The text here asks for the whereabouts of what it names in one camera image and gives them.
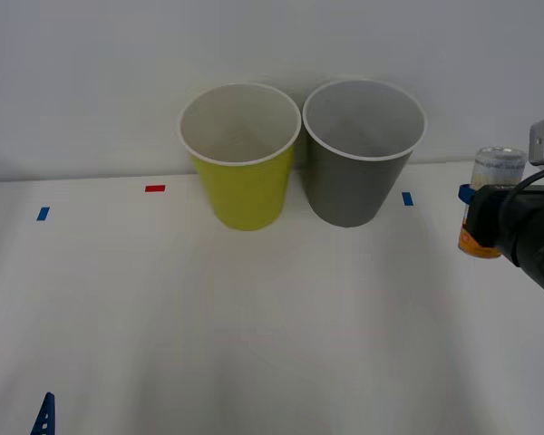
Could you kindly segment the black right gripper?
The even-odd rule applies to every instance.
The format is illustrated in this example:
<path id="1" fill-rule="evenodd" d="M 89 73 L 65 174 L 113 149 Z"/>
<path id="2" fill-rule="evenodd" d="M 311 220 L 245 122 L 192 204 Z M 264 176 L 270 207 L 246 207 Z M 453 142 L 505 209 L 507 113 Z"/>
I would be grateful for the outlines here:
<path id="1" fill-rule="evenodd" d="M 544 187 L 525 188 L 508 199 L 512 186 L 462 184 L 458 198 L 469 205 L 467 231 L 482 247 L 495 247 L 520 268 L 544 261 Z"/>

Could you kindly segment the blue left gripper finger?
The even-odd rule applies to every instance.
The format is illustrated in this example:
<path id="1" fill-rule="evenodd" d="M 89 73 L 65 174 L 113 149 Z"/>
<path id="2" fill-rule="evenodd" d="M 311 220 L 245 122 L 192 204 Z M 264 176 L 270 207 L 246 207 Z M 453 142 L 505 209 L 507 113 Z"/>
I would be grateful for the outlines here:
<path id="1" fill-rule="evenodd" d="M 41 408 L 36 416 L 31 435 L 55 434 L 55 398 L 51 392 L 44 396 Z"/>

